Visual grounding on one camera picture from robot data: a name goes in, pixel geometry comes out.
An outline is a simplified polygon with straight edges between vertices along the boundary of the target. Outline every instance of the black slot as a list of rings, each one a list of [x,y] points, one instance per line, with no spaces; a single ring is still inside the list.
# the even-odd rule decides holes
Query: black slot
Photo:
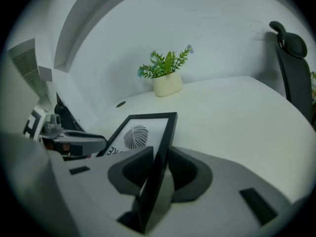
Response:
[[[239,193],[246,201],[262,226],[277,216],[277,213],[268,205],[268,203],[254,188],[242,190],[239,191]]]
[[[82,166],[82,167],[78,167],[78,168],[72,168],[72,169],[69,169],[69,172],[72,174],[72,175],[76,175],[76,174],[79,174],[81,172],[85,172],[87,170],[90,170],[87,166]]]

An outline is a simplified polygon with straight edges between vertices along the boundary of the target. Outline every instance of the leaf illustration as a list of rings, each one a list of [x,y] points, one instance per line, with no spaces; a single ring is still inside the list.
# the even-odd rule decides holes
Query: leaf illustration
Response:
[[[128,149],[135,149],[146,145],[148,130],[143,125],[131,127],[124,135],[124,143]]]

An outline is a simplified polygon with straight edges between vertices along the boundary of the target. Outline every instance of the white ceramic pot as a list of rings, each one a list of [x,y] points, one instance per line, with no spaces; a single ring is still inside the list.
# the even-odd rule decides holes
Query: white ceramic pot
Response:
[[[169,96],[183,88],[181,77],[176,72],[163,77],[154,78],[153,86],[157,97]]]

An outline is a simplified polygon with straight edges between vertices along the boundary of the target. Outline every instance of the framed print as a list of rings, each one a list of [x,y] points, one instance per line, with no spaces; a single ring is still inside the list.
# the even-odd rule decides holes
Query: framed print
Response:
[[[129,115],[97,157],[110,156],[144,146],[153,146],[154,157],[156,157],[161,145],[171,145],[176,121],[177,113]],[[172,131],[172,136],[167,137],[169,131]]]

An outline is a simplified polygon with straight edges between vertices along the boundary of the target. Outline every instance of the white desk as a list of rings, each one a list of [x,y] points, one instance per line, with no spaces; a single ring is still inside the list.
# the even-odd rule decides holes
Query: white desk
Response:
[[[173,146],[238,162],[295,201],[316,176],[316,133],[286,99],[250,77],[185,84],[158,98],[153,92],[122,99],[89,132],[107,139],[133,114],[177,112]]]

